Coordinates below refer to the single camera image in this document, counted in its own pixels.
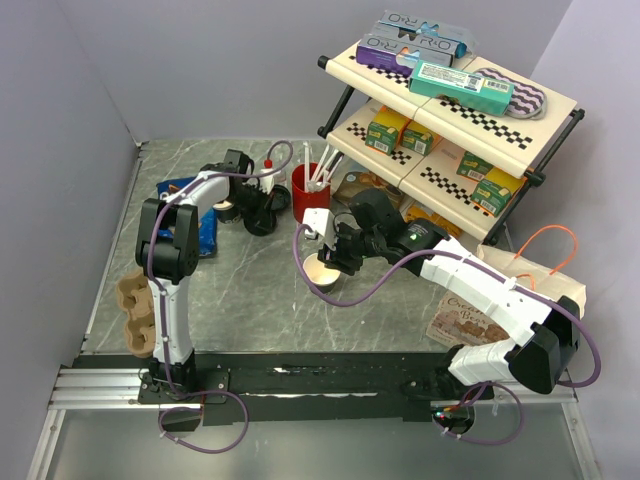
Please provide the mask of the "black coffee cup lid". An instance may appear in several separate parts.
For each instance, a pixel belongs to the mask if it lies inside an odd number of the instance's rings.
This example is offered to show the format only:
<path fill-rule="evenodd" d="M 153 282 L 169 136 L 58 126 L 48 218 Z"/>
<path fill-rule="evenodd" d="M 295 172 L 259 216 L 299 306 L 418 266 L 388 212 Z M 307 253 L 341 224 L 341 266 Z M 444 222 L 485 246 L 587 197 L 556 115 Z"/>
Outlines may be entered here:
<path fill-rule="evenodd" d="M 277 227 L 277 216 L 271 210 L 259 210 L 243 219 L 245 229 L 252 235 L 264 237 L 272 234 Z"/>
<path fill-rule="evenodd" d="M 271 191 L 270 210 L 273 212 L 281 212 L 286 210 L 291 204 L 291 193 L 283 185 L 275 185 Z"/>

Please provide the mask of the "black paper coffee cup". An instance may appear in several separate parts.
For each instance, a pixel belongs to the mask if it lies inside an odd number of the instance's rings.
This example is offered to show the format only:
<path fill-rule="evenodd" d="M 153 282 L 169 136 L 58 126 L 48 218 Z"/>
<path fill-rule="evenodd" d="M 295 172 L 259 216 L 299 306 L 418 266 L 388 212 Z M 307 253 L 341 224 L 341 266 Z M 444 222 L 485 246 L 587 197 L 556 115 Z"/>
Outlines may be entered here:
<path fill-rule="evenodd" d="M 339 270 L 327 267 L 317 258 L 316 254 L 305 258 L 303 270 L 313 285 L 324 294 L 328 294 L 334 289 L 341 276 Z"/>

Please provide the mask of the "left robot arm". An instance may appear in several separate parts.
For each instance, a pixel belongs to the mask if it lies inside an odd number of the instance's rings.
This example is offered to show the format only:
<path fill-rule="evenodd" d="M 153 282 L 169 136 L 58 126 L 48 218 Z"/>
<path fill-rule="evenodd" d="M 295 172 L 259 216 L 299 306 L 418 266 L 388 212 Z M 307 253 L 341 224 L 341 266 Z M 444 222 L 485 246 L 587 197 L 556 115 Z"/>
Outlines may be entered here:
<path fill-rule="evenodd" d="M 188 289 L 200 258 L 199 223 L 214 206 L 228 202 L 252 234 L 272 233 L 276 177 L 290 161 L 257 169 L 247 154 L 229 149 L 221 162 L 202 167 L 177 191 L 142 205 L 135 260 L 153 299 L 156 334 L 149 375 L 174 401 L 191 399 L 198 387 Z"/>

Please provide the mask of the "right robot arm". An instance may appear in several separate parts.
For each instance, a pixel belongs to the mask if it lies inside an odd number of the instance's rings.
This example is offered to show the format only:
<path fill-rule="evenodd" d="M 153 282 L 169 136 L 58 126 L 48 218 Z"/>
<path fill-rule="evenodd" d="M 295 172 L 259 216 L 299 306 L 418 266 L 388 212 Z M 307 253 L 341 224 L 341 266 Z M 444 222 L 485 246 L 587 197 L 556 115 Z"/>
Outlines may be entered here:
<path fill-rule="evenodd" d="M 552 392 L 579 347 L 580 308 L 573 299 L 553 300 L 519 284 L 427 219 L 405 221 L 375 188 L 356 195 L 350 213 L 355 227 L 337 222 L 328 209 L 304 212 L 302 229 L 322 237 L 317 258 L 325 266 L 354 275 L 364 259 L 383 258 L 460 296 L 506 332 L 498 342 L 451 349 L 447 367 L 436 376 L 444 396 L 459 398 L 471 385 L 488 381 Z"/>

